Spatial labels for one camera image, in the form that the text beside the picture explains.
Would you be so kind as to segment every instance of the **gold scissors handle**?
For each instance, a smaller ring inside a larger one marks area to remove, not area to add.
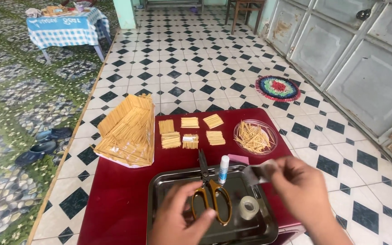
[[[231,203],[231,199],[229,198],[229,194],[228,192],[225,190],[225,188],[223,188],[223,186],[217,184],[216,182],[214,182],[213,180],[210,180],[208,182],[208,186],[210,187],[209,191],[211,193],[211,196],[213,198],[213,204],[214,204],[214,210],[216,211],[217,214],[217,220],[223,225],[227,225],[229,223],[229,221],[231,220],[232,217],[232,203]],[[221,220],[221,217],[219,215],[219,208],[217,207],[217,199],[216,199],[216,192],[221,193],[222,196],[225,198],[226,203],[228,205],[228,219],[226,221]],[[208,198],[206,196],[206,191],[204,186],[199,187],[195,190],[193,197],[192,197],[192,213],[193,213],[193,218],[196,220],[196,213],[195,210],[193,208],[193,201],[195,199],[195,196],[197,195],[202,196],[203,198],[203,202],[205,205],[205,209],[207,209],[209,207],[208,204]]]

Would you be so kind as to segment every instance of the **human hand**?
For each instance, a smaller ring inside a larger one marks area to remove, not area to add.
[[[160,209],[157,210],[149,245],[199,244],[216,216],[215,210],[206,209],[191,226],[187,226],[182,213],[188,209],[187,197],[192,196],[201,185],[202,181],[197,181],[170,189]]]
[[[324,177],[295,157],[281,157],[267,165],[273,186],[289,212],[306,227],[333,220]]]

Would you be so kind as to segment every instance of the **wooden chair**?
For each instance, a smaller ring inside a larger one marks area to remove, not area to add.
[[[261,19],[261,13],[264,8],[264,2],[265,0],[228,0],[226,7],[225,25],[228,24],[230,7],[232,6],[234,8],[234,22],[232,23],[231,34],[234,35],[235,25],[237,24],[238,11],[244,10],[246,11],[245,25],[247,25],[249,22],[249,16],[251,14],[251,11],[258,11],[257,22],[255,23],[255,30],[253,31],[253,34],[256,35],[258,30],[258,24],[260,23]]]

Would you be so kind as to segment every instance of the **green patterned floor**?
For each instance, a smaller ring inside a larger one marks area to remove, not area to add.
[[[45,64],[29,39],[24,12],[57,4],[0,1],[0,244],[27,242],[69,138],[59,141],[56,155],[30,166],[17,167],[14,159],[35,144],[38,132],[76,125],[102,65],[89,46],[50,47],[52,65]],[[99,0],[96,7],[115,29],[113,1]],[[109,49],[105,39],[101,46]]]

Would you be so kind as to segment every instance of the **scissors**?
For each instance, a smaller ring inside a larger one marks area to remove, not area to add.
[[[200,172],[201,172],[203,184],[202,184],[202,187],[199,187],[195,190],[193,197],[192,197],[193,218],[196,220],[196,213],[193,208],[193,201],[195,199],[195,196],[197,196],[197,195],[202,196],[203,201],[204,201],[204,205],[205,205],[205,209],[207,209],[209,207],[208,198],[207,198],[206,191],[205,191],[205,187],[207,187],[208,191],[211,193],[211,197],[213,198],[214,210],[216,211],[216,214],[217,214],[217,220],[223,226],[225,226],[228,224],[229,220],[231,220],[231,216],[232,216],[231,199],[229,198],[229,194],[225,190],[225,188],[223,188],[223,186],[217,184],[212,179],[210,179],[210,176],[208,174],[208,165],[206,164],[206,159],[205,159],[205,155],[203,153],[203,150],[198,150],[198,151],[199,151]],[[216,193],[221,193],[222,196],[225,198],[226,203],[228,205],[228,219],[226,221],[221,220],[221,217],[219,215],[219,208],[217,207]]]

